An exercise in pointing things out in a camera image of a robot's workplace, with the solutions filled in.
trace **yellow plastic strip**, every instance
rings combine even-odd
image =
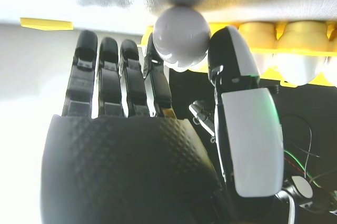
[[[20,18],[22,27],[43,30],[43,31],[59,31],[59,30],[73,30],[73,23],[59,20],[41,20],[38,18]]]

